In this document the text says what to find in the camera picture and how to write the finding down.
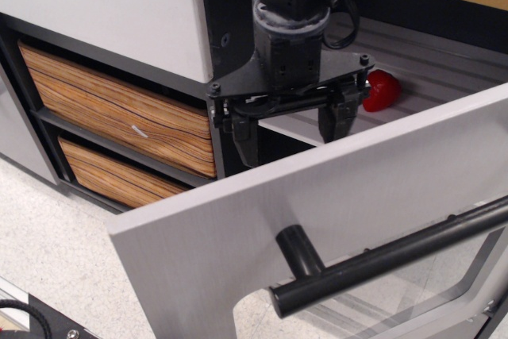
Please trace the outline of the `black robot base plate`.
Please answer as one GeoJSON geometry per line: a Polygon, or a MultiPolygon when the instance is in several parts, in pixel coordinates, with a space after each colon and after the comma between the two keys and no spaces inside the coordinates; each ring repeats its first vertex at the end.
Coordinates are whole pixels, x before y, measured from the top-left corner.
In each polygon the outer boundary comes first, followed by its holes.
{"type": "Polygon", "coordinates": [[[99,338],[31,294],[1,293],[1,338],[99,338]]]}

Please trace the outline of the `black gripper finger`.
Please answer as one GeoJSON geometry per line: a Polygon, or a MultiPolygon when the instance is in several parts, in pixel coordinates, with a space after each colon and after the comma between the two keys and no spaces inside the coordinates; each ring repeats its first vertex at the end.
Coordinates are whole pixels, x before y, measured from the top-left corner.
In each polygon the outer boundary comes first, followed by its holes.
{"type": "Polygon", "coordinates": [[[325,143],[348,136],[359,106],[357,92],[329,95],[318,109],[318,128],[325,143]]]}
{"type": "Polygon", "coordinates": [[[233,140],[242,163],[250,168],[259,165],[258,121],[234,113],[232,116],[233,140]]]}

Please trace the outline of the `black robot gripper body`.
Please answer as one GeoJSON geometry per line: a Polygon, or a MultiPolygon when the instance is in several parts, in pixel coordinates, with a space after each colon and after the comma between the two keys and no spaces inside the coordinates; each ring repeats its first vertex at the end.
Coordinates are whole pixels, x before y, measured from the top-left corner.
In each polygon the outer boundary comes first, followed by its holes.
{"type": "Polygon", "coordinates": [[[254,20],[255,48],[237,71],[210,84],[215,127],[232,132],[232,116],[263,119],[325,106],[332,94],[357,92],[359,106],[368,97],[367,54],[347,53],[357,37],[359,21],[340,40],[325,34],[327,18],[292,21],[254,20]]]}

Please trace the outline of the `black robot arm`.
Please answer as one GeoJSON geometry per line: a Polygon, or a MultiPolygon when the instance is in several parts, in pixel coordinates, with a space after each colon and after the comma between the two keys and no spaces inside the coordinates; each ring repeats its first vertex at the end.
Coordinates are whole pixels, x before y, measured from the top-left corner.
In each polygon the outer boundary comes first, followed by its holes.
{"type": "Polygon", "coordinates": [[[270,117],[315,109],[324,142],[346,137],[374,65],[367,54],[346,52],[360,26],[354,0],[252,0],[252,21],[252,57],[207,91],[213,124],[232,135],[242,163],[260,165],[258,123],[270,117]],[[338,8],[353,31],[331,41],[325,30],[338,8]]]}

